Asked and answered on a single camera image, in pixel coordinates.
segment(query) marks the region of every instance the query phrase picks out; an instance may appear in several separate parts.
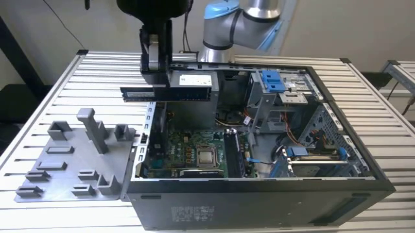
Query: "wire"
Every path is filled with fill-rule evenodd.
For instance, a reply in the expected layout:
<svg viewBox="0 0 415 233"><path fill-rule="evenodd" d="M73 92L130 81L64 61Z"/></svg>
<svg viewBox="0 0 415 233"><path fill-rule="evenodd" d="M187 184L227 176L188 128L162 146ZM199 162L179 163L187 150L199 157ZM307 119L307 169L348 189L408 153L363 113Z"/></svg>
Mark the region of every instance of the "wire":
<svg viewBox="0 0 415 233"><path fill-rule="evenodd" d="M244 115L248 117L248 118L251 118L252 119L252 117L250 116L250 114L248 114L248 110L247 110L247 108L244 108Z"/></svg>
<svg viewBox="0 0 415 233"><path fill-rule="evenodd" d="M288 138L291 139L291 141L294 143L296 143L299 146L304 146L302 143L299 143L299 141L296 140L296 137L294 136L291 129L290 129L290 123L288 123L288 117L287 117L287 112L284 113L283 117L282 117L283 121L286 122L286 130L287 130L287 135Z"/></svg>
<svg viewBox="0 0 415 233"><path fill-rule="evenodd" d="M48 6L48 8L51 9L51 11L53 12L53 14L56 15L56 17L57 17L60 23L63 24L63 26L64 26L64 28L65 28L65 30L67 30L68 33L72 35L72 37L75 38L75 40L77 41L77 43L80 44L80 46L83 47L83 49L85 49L83 43L80 43L79 39L76 38L76 36L75 36L73 33L71 32L71 30L67 28L67 26L65 26L63 20L60 19L59 15L57 15L56 12L53 11L53 9L52 9L51 5L48 4L47 0L43 0L43 1L44 1L44 3L47 4L47 6Z"/></svg>
<svg viewBox="0 0 415 233"><path fill-rule="evenodd" d="M183 36L182 36L182 44L183 44L183 51L186 51L186 46L184 46L184 42L187 44L187 48L188 48L188 51L191 51L192 49L190 48L190 45L188 45L188 38L187 38L187 21L188 21L188 13L192 9L192 5L194 5L194 0L190 1L188 3L188 9L186 11L186 14L184 14L184 27L183 27Z"/></svg>
<svg viewBox="0 0 415 233"><path fill-rule="evenodd" d="M276 160L276 153L279 152L279 150L283 148L283 144L280 144L280 140L284 139L284 137L287 136L286 133L282 133L276 139L275 139L275 146L271 150L271 160L275 161Z"/></svg>
<svg viewBox="0 0 415 233"><path fill-rule="evenodd" d="M390 97L391 97L391 95L392 95L392 92L394 92L394 90L395 90L398 84L399 84L399 82L396 81L395 86L392 87L391 92L390 92L390 95L388 95L388 97L387 97L387 100L390 100Z"/></svg>
<svg viewBox="0 0 415 233"><path fill-rule="evenodd" d="M219 124L222 124L223 126L227 126L227 127L240 126L240 125L231 125L231 124L227 124L227 123L222 122L222 121L218 120L218 119L215 119L215 120L216 120L216 122L218 122Z"/></svg>
<svg viewBox="0 0 415 233"><path fill-rule="evenodd" d="M402 112L402 115L404 115L406 113L407 113L407 111L408 111L408 109L410 109L410 104L406 106L406 108L404 108L404 110L403 110L403 112Z"/></svg>
<svg viewBox="0 0 415 233"><path fill-rule="evenodd" d="M272 165L272 164L274 164L274 163L266 163L266 162L263 162L263 161L260 161L259 163L267 164L267 165Z"/></svg>

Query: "black cable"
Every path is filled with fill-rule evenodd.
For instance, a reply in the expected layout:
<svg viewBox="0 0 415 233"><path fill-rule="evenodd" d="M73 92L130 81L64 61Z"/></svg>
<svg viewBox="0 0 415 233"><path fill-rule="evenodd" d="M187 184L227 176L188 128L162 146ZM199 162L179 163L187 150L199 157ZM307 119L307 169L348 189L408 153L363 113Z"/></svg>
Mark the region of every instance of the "black cable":
<svg viewBox="0 0 415 233"><path fill-rule="evenodd" d="M263 162L263 161L260 161L260 163L262 164L267 164L267 165L272 165L274 163L266 163L266 162Z"/></svg>
<svg viewBox="0 0 415 233"><path fill-rule="evenodd" d="M184 26L184 37L186 37L186 44L187 44L187 48L188 48L188 51L192 51L192 49L190 48L190 45L188 45L188 38L187 38L187 20L188 20L188 13L186 14L184 16L186 18L186 26Z"/></svg>
<svg viewBox="0 0 415 233"><path fill-rule="evenodd" d="M395 86L392 87L391 92L390 92L390 95L388 95L388 97L387 97L387 100L390 100L390 97L391 97L391 95L392 95L392 92L394 92L394 90L395 90L398 84L399 84L399 82L396 82Z"/></svg>
<svg viewBox="0 0 415 233"><path fill-rule="evenodd" d="M283 139L284 139L287 136L288 136L287 133L282 133L282 134L276 137L276 139L275 139L275 146L274 146L274 148L272 148L272 150L271 150L271 160L272 160L272 161L276 160L276 150L278 150L278 148L279 148L279 146L280 146L280 143L282 143Z"/></svg>
<svg viewBox="0 0 415 233"><path fill-rule="evenodd" d="M403 110L403 112L402 112L402 115L404 115L406 113L407 113L407 111L408 111L408 109L410 109L410 104L406 106L406 108L404 108L404 110Z"/></svg>
<svg viewBox="0 0 415 233"><path fill-rule="evenodd" d="M188 51L192 50L192 49L190 48L190 45L188 45L188 38L187 38L187 21L188 21L188 13L190 13L190 11L191 11L191 9L192 9L192 6L194 6L194 0L190 1L188 8L187 8L187 12L186 12L186 14L184 14L184 28L183 28L183 36L182 36L183 51L186 51L184 41L186 41L186 44L187 44Z"/></svg>
<svg viewBox="0 0 415 233"><path fill-rule="evenodd" d="M79 39L76 38L76 36L75 36L73 33L71 32L71 30L67 28L67 26L65 26L63 20L60 19L59 15L57 15L56 12L53 11L53 9L52 9L51 5L48 4L47 0L43 0L43 1L44 1L44 3L47 4L47 6L48 6L48 8L51 9L51 11L53 12L53 14L56 15L56 17L57 17L60 23L63 24L63 26L64 26L64 28L65 28L65 30L67 30L68 33L72 35L72 37L75 38L75 40L77 41L77 43L80 44L80 46L83 47L83 49L85 49L83 43L80 43Z"/></svg>

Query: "orange wire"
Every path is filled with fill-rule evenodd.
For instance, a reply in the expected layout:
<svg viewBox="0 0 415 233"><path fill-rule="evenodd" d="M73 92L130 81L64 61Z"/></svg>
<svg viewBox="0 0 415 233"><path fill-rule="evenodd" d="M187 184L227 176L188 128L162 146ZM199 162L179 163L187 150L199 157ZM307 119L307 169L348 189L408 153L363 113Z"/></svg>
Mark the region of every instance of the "orange wire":
<svg viewBox="0 0 415 233"><path fill-rule="evenodd" d="M287 135L288 135L288 138L291 139L291 141L294 142L294 143L296 143L299 146L304 146L298 140L296 140L296 137L294 137L294 135L292 135L292 132L291 132L291 129L290 129L290 125L288 125L288 121L286 121L286 130L287 130Z"/></svg>
<svg viewBox="0 0 415 233"><path fill-rule="evenodd" d="M244 114L246 114L247 117L250 117L250 118L252 119L252 117L251 117L250 114L248 114L247 108L244 108Z"/></svg>

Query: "blue latch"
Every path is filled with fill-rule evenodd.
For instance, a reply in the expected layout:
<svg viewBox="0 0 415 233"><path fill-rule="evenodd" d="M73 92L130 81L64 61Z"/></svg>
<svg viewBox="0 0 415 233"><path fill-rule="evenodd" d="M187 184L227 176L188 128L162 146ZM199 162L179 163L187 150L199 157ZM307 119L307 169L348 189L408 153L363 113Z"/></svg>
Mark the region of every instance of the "blue latch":
<svg viewBox="0 0 415 233"><path fill-rule="evenodd" d="M275 163L275 165L271 169L270 178L274 178L276 176L278 168L279 168L279 162Z"/></svg>
<svg viewBox="0 0 415 233"><path fill-rule="evenodd" d="M288 147L287 156L288 157L308 156L307 148L306 147Z"/></svg>
<svg viewBox="0 0 415 233"><path fill-rule="evenodd" d="M251 163L260 163L260 160L252 158L247 158L247 161Z"/></svg>
<svg viewBox="0 0 415 233"><path fill-rule="evenodd" d="M347 160L347 151L343 147L339 148L339 159L340 160Z"/></svg>
<svg viewBox="0 0 415 233"><path fill-rule="evenodd" d="M284 93L286 85L280 80L280 75L276 70L263 70L262 80L267 86L267 91L271 93Z"/></svg>

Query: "aluminum table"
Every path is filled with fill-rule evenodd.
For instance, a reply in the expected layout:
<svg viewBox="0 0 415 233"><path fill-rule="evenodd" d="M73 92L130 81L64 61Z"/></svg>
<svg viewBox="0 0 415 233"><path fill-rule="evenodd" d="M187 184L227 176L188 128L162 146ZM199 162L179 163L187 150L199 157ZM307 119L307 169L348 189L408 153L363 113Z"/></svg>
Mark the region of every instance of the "aluminum table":
<svg viewBox="0 0 415 233"><path fill-rule="evenodd" d="M399 81L404 88L415 96L415 62L390 60L382 70Z"/></svg>
<svg viewBox="0 0 415 233"><path fill-rule="evenodd" d="M194 61L192 54L175 60ZM396 192L339 228L246 229L190 232L415 232L415 129L386 101L351 63L340 59L270 56L235 57L238 63L312 66ZM16 203L15 190L24 181L55 120L81 128L76 113L95 108L106 126L127 123L143 128L146 102L124 103L120 86L146 85L139 54L89 51L76 55L43 103L0 157L0 229L11 232L124 232L144 229L128 202L75 201Z"/></svg>

